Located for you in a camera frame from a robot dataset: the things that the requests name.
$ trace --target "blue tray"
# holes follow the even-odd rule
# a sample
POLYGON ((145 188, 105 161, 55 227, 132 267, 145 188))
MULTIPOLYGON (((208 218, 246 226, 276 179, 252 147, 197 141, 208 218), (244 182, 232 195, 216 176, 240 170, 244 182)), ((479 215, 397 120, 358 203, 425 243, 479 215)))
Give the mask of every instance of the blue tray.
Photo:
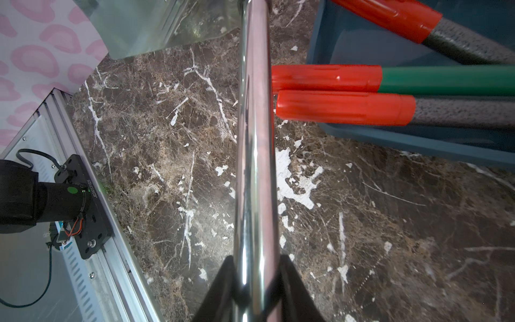
MULTIPOLYGON (((515 3, 422 1, 444 17, 514 49, 515 3)), ((332 1, 321 0, 308 64, 381 66, 456 65, 431 49, 397 36, 332 1)), ((359 126, 324 124, 328 134, 455 161, 515 171, 515 131, 438 126, 359 126)))

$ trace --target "chrome pole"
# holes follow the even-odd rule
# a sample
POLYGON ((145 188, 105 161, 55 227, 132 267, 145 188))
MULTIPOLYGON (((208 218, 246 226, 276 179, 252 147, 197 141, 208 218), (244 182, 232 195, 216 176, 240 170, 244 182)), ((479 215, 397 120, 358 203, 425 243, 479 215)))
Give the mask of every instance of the chrome pole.
MULTIPOLYGON (((243 0, 240 42, 233 321, 262 321, 279 263, 276 161, 273 148, 269 2, 243 0)), ((276 308, 268 321, 279 321, 276 308)))

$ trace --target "red plastic handle tip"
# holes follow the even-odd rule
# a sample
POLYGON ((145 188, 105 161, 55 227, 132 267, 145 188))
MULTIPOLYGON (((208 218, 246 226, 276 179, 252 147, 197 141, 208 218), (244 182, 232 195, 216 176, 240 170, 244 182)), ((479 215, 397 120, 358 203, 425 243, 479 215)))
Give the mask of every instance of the red plastic handle tip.
POLYGON ((332 0, 396 34, 420 44, 442 14, 415 0, 332 0))
POLYGON ((272 91, 377 92, 382 78, 377 65, 276 65, 272 66, 272 91))
POLYGON ((282 90, 276 115, 284 120, 359 125, 406 125, 416 102, 411 95, 282 90))

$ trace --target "pink spot pattern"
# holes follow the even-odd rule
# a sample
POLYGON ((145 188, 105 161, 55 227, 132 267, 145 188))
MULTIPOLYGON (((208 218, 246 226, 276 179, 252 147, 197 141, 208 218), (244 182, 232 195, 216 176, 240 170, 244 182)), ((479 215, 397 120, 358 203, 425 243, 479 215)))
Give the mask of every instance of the pink spot pattern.
POLYGON ((56 14, 50 6, 52 0, 11 0, 11 5, 25 17, 41 22, 52 22, 56 14))
POLYGON ((0 60, 0 75, 7 75, 9 73, 9 66, 0 60))
POLYGON ((89 21, 88 17, 86 17, 86 15, 84 14, 84 12, 82 12, 82 10, 80 10, 79 7, 75 6, 69 13, 68 15, 68 20, 72 23, 72 24, 80 24, 81 22, 84 22, 84 21, 89 21))
POLYGON ((14 89, 14 83, 8 79, 0 77, 0 101, 15 101, 22 95, 14 89))
POLYGON ((88 48, 86 54, 95 57, 96 60, 101 61, 107 55, 107 48, 102 39, 95 40, 88 48))
POLYGON ((0 129, 0 146, 8 146, 18 134, 18 130, 0 129))
POLYGON ((41 32, 39 39, 68 54, 78 54, 82 51, 77 34, 63 25, 49 25, 41 32))
POLYGON ((11 53, 11 62, 24 72, 40 73, 48 78, 59 75, 57 60, 45 47, 37 45, 18 47, 11 53))
POLYGON ((38 98, 45 99, 54 88, 57 88, 65 93, 70 92, 70 90, 65 85, 57 82, 53 82, 50 84, 36 84, 32 86, 32 92, 38 98))
POLYGON ((84 64, 73 64, 68 69, 68 79, 75 84, 82 84, 91 75, 93 68, 84 64))
POLYGON ((14 38, 18 34, 16 30, 11 26, 11 22, 9 21, 9 18, 4 16, 0 13, 0 33, 7 36, 14 38))
POLYGON ((7 117, 7 123, 14 127, 22 127, 32 114, 38 109, 39 104, 33 101, 18 106, 14 114, 7 117))
POLYGON ((53 88, 75 93, 107 54, 88 17, 72 0, 3 2, 0 152, 53 88))

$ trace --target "red wire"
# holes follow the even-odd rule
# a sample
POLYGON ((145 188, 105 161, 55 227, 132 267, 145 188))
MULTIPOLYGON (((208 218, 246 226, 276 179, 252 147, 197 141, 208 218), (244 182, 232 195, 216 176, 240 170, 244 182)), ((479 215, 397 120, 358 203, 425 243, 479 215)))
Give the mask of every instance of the red wire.
POLYGON ((84 221, 84 218, 82 218, 82 219, 80 220, 79 230, 77 230, 77 232, 72 233, 70 236, 75 236, 75 235, 80 234, 80 232, 82 231, 82 222, 83 222, 83 221, 84 221))
POLYGON ((73 227, 70 230, 70 233, 68 233, 66 230, 64 231, 68 237, 73 236, 72 231, 75 229, 75 225, 77 224, 78 221, 79 221, 79 217, 77 217, 77 219, 75 219, 75 223, 73 224, 73 227))

